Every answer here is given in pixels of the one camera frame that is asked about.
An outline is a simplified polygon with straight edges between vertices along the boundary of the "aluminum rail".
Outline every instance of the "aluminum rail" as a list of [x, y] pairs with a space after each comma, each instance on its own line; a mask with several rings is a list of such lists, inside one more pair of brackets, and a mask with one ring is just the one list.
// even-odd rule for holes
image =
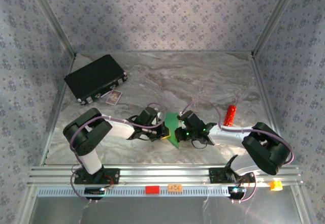
[[[104, 165], [104, 167], [120, 169], [118, 186], [167, 186], [168, 184], [182, 184], [183, 186], [234, 185], [210, 184], [209, 168], [223, 168], [224, 165]], [[58, 187], [70, 185], [71, 168], [72, 166], [34, 167], [29, 172], [27, 186]], [[258, 187], [267, 187], [272, 181], [281, 181], [283, 186], [303, 184], [299, 168], [295, 165], [283, 166], [276, 176], [259, 171], [256, 174], [256, 180]]]

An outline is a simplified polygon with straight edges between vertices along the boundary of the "wall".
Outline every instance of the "wall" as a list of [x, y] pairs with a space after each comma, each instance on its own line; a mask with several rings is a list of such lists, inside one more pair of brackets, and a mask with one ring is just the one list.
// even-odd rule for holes
[[253, 50], [277, 0], [48, 0], [77, 53]]
[[283, 136], [325, 223], [325, 0], [291, 0], [258, 58]]
[[35, 0], [0, 0], [0, 223], [12, 223], [39, 163], [71, 57]]

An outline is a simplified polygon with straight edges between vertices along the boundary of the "cable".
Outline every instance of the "cable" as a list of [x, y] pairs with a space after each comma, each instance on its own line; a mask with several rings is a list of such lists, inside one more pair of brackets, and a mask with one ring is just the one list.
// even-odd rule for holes
[[[245, 177], [245, 176], [243, 176], [243, 177], [242, 177], [242, 179], [241, 179], [241, 181], [240, 181], [240, 183], [239, 183], [238, 187], [240, 187], [240, 185], [242, 185], [242, 184], [243, 184], [243, 181], [244, 181], [244, 179], [246, 179], [246, 180], [247, 180], [247, 183], [248, 183], [248, 187], [250, 187], [250, 182], [249, 182], [248, 178], [247, 178], [247, 177]], [[244, 195], [243, 195], [243, 197], [240, 199], [240, 201], [241, 201], [242, 199], [244, 199], [245, 195], [246, 195], [246, 192], [244, 192]]]
[[272, 134], [272, 133], [269, 133], [269, 132], [265, 132], [263, 130], [258, 130], [258, 129], [241, 129], [241, 130], [237, 130], [237, 129], [226, 129], [224, 127], [221, 126], [221, 113], [219, 111], [219, 109], [217, 107], [215, 107], [210, 101], [207, 101], [207, 100], [194, 100], [192, 101], [191, 103], [189, 103], [185, 108], [184, 110], [182, 111], [182, 114], [184, 113], [184, 111], [189, 107], [191, 106], [192, 104], [194, 103], [197, 103], [197, 102], [205, 102], [205, 103], [208, 103], [210, 104], [218, 113], [218, 116], [219, 116], [219, 120], [218, 120], [218, 126], [221, 130], [223, 131], [226, 131], [226, 132], [232, 132], [232, 133], [251, 133], [251, 132], [255, 132], [255, 133], [260, 133], [260, 134], [265, 134], [271, 138], [274, 138], [278, 141], [280, 141], [282, 144], [284, 144], [288, 150], [290, 151], [290, 159], [288, 161], [286, 161], [284, 163], [284, 165], [287, 165], [287, 164], [290, 164], [291, 162], [293, 162], [294, 158], [295, 158], [295, 154], [294, 154], [294, 150], [293, 148], [291, 147], [291, 145], [289, 145], [283, 138], [275, 135], [275, 134]]
[[196, 146], [194, 145], [194, 143], [193, 143], [193, 140], [191, 140], [191, 143], [192, 143], [192, 145], [193, 145], [193, 147], [194, 147], [195, 149], [204, 149], [204, 148], [206, 148], [206, 147], [208, 146], [208, 142], [207, 142], [207, 141], [205, 142], [205, 146], [203, 146], [203, 147], [201, 147], [201, 148], [196, 147]]
[[130, 116], [127, 120], [131, 121], [131, 122], [134, 122], [134, 118], [136, 118], [136, 117], [137, 117], [137, 115]]
[[160, 126], [161, 124], [163, 124], [163, 122], [164, 122], [164, 120], [165, 120], [165, 118], [166, 118], [166, 108], [165, 108], [163, 105], [161, 105], [161, 104], [159, 104], [159, 103], [156, 103], [156, 102], [149, 103], [147, 106], [151, 106], [151, 105], [159, 105], [159, 106], [163, 109], [163, 111], [164, 111], [164, 117], [163, 117], [163, 119], [161, 120], [160, 123], [158, 123], [158, 124], [156, 124], [156, 125], [153, 125], [153, 126], [143, 126], [143, 125], [135, 124], [135, 123], [133, 123], [133, 122], [129, 122], [129, 121], [126, 121], [126, 120], [112, 118], [112, 117], [110, 117], [110, 116], [98, 116], [98, 117], [95, 117], [95, 118], [89, 120], [89, 121], [86, 122], [85, 124], [83, 124], [83, 125], [82, 125], [81, 127], [79, 127], [78, 130], [73, 134], [73, 136], [72, 136], [72, 138], [71, 138], [71, 140], [70, 140], [70, 143], [69, 143], [69, 145], [70, 145], [70, 150], [75, 154], [75, 156], [76, 156], [78, 162], [79, 162], [81, 165], [83, 165], [82, 162], [81, 162], [81, 160], [79, 159], [79, 157], [78, 157], [78, 155], [77, 155], [75, 149], [73, 148], [73, 142], [74, 142], [76, 136], [77, 136], [77, 135], [78, 135], [78, 134], [79, 134], [79, 133], [80, 133], [80, 132], [81, 132], [81, 131], [86, 127], [86, 126], [88, 126], [89, 124], [91, 124], [92, 122], [94, 122], [94, 121], [96, 121], [96, 120], [98, 120], [98, 119], [105, 119], [105, 120], [111, 120], [111, 121], [115, 121], [115, 122], [125, 123], [125, 124], [131, 125], [131, 126], [141, 127], [141, 128], [143, 128], [143, 129], [154, 129], [154, 128]]
[[137, 139], [140, 139], [142, 141], [149, 141], [149, 139], [143, 139], [143, 138], [137, 138]]
[[89, 124], [91, 124], [92, 122], [94, 122], [94, 121], [96, 121], [96, 120], [98, 120], [98, 119], [106, 119], [106, 120], [111, 120], [111, 121], [115, 121], [115, 122], [125, 123], [125, 124], [128, 124], [128, 125], [141, 127], [141, 128], [144, 128], [144, 129], [154, 129], [155, 127], [160, 126], [160, 125], [164, 122], [164, 120], [165, 120], [165, 118], [166, 118], [166, 108], [165, 108], [163, 105], [161, 105], [161, 104], [159, 104], [159, 103], [155, 103], [155, 102], [152, 102], [152, 103], [148, 104], [147, 106], [150, 106], [150, 105], [159, 105], [159, 106], [163, 109], [163, 111], [164, 111], [164, 117], [163, 117], [163, 119], [161, 120], [160, 123], [158, 123], [158, 124], [156, 124], [156, 125], [153, 125], [153, 126], [143, 126], [143, 125], [138, 125], [138, 124], [135, 124], [135, 123], [132, 123], [132, 122], [128, 122], [128, 121], [126, 121], [126, 120], [115, 119], [115, 118], [111, 118], [111, 117], [108, 117], [108, 116], [98, 116], [98, 117], [93, 118], [92, 120], [89, 120], [89, 121], [86, 122], [85, 124], [83, 124], [83, 125], [82, 125], [80, 128], [78, 128], [78, 130], [73, 134], [73, 136], [72, 136], [72, 138], [71, 138], [71, 140], [70, 140], [70, 142], [69, 142], [69, 146], [70, 146], [70, 150], [75, 154], [75, 156], [76, 156], [78, 162], [80, 163], [81, 167], [79, 167], [79, 168], [76, 169], [74, 172], [72, 172], [72, 175], [71, 175], [71, 177], [70, 177], [70, 185], [71, 185], [72, 190], [74, 191], [74, 193], [75, 193], [79, 198], [88, 201], [87, 198], [81, 196], [81, 195], [77, 192], [77, 190], [75, 189], [75, 187], [74, 187], [74, 185], [73, 185], [73, 181], [72, 181], [72, 179], [73, 179], [73, 177], [76, 175], [76, 173], [77, 173], [79, 170], [83, 169], [83, 164], [82, 164], [81, 160], [79, 159], [78, 154], [76, 153], [75, 149], [73, 148], [73, 142], [74, 142], [76, 136], [77, 136], [77, 135], [81, 132], [81, 130], [83, 130], [86, 126], [88, 126]]
[[247, 200], [250, 200], [253, 195], [256, 193], [256, 189], [257, 189], [257, 181], [256, 181], [256, 176], [255, 174], [252, 172], [252, 174], [254, 175], [254, 183], [255, 183], [255, 186], [254, 186], [254, 189], [253, 189], [253, 192], [250, 194], [250, 196], [248, 196], [247, 198], [244, 199], [245, 195], [243, 196], [243, 198], [240, 200], [240, 202], [245, 202]]
[[73, 167], [77, 166], [78, 164], [74, 164], [72, 167], [71, 167], [71, 172], [73, 173]]
[[77, 190], [75, 189], [75, 187], [74, 187], [74, 185], [73, 185], [73, 181], [72, 181], [73, 177], [77, 174], [77, 172], [78, 172], [79, 170], [82, 170], [82, 169], [83, 169], [83, 167], [79, 167], [78, 169], [76, 169], [76, 170], [71, 174], [71, 177], [70, 177], [70, 185], [71, 185], [71, 187], [72, 187], [73, 192], [75, 192], [75, 194], [76, 194], [79, 198], [81, 198], [81, 199], [83, 199], [83, 200], [86, 200], [86, 201], [89, 201], [86, 197], [81, 196], [81, 195], [77, 192]]
[[103, 177], [104, 177], [104, 178], [109, 178], [109, 179], [111, 180], [110, 185], [104, 186], [103, 188], [108, 188], [108, 187], [111, 187], [111, 186], [114, 185], [114, 180], [113, 180], [113, 178], [112, 178], [111, 176], [109, 176], [109, 175], [104, 175]]

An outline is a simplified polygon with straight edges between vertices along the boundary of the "yellow block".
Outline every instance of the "yellow block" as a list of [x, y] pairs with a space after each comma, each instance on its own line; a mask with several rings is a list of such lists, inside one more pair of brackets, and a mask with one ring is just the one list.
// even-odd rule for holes
[[168, 184], [168, 192], [183, 192], [181, 184]]
[[271, 191], [281, 191], [281, 190], [283, 190], [282, 182], [281, 181], [270, 182], [270, 188], [271, 188]]

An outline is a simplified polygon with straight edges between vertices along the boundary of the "red glitter tube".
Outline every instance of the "red glitter tube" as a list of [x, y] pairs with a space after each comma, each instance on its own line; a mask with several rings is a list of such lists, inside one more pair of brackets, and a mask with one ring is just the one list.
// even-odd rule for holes
[[234, 117], [236, 114], [236, 106], [229, 106], [227, 110], [227, 115], [225, 116], [223, 125], [224, 126], [232, 126]]

